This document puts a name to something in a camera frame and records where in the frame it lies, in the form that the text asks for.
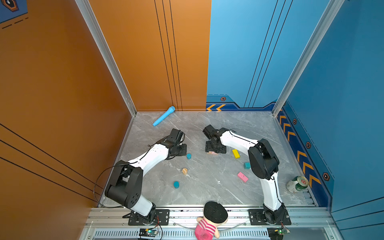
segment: yellow block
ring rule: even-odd
[[[233,152],[233,154],[235,155],[235,158],[236,158],[236,159],[237,159],[237,158],[240,158],[240,154],[239,154],[239,152],[238,152],[236,149],[232,150],[232,152]]]

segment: orange chevron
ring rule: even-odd
[[[313,167],[312,167],[311,165],[309,165],[309,164],[306,163],[306,162],[303,162],[303,173],[304,173],[304,175],[305,175],[305,167],[309,167],[310,169],[313,170]]]
[[[208,110],[208,111],[212,111],[212,110],[211,110],[211,107],[213,107],[213,106],[215,106],[215,105],[216,105],[216,104],[212,104],[211,106],[209,106],[209,107],[207,108],[207,110]]]
[[[300,162],[300,155],[304,156],[304,157],[307,157],[307,155],[303,152],[300,152],[300,151],[297,151],[297,161]]]
[[[296,136],[296,134],[294,133],[294,132],[290,132],[290,131],[288,131],[288,142],[289,142],[289,136],[290,135],[294,135],[294,136]]]
[[[311,188],[312,188],[312,180],[315,180],[316,182],[318,182],[319,184],[321,184],[321,182],[320,182],[319,179],[315,178],[314,176],[312,176],[312,175],[310,174],[310,187],[311,187]]]
[[[217,110],[217,111],[221,111],[220,108],[222,108],[222,107],[224,107],[224,106],[225,106],[225,104],[223,104],[223,105],[221,105],[220,107],[216,108],[216,110]]]
[[[283,116],[283,115],[280,116],[280,125],[281,125],[281,119],[282,119],[282,118],[285,118],[285,119],[286,119],[286,116]]]
[[[284,123],[284,133],[285,133],[285,127],[290,127],[291,125],[289,125],[288,123]]]

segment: teal cube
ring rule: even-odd
[[[244,168],[245,169],[250,169],[251,168],[251,163],[250,162],[245,162],[244,163]]]

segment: can lid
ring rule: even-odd
[[[303,176],[298,176],[298,177],[297,177],[297,182],[298,182],[301,186],[303,186],[303,187],[307,187],[307,186],[308,186],[308,180],[307,180],[305,177],[303,177]]]

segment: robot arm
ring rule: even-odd
[[[206,142],[206,152],[226,153],[226,146],[230,146],[249,157],[251,169],[262,184],[266,220],[270,224],[280,221],[286,210],[277,185],[279,159],[269,142],[265,139],[249,139],[226,128],[215,129],[211,125],[205,127],[203,133],[210,139]]]
[[[169,136],[157,141],[141,156],[116,163],[105,189],[105,196],[137,212],[145,222],[155,218],[156,205],[141,195],[144,175],[159,162],[172,156],[185,156],[187,145],[182,144],[185,134],[172,129]]]

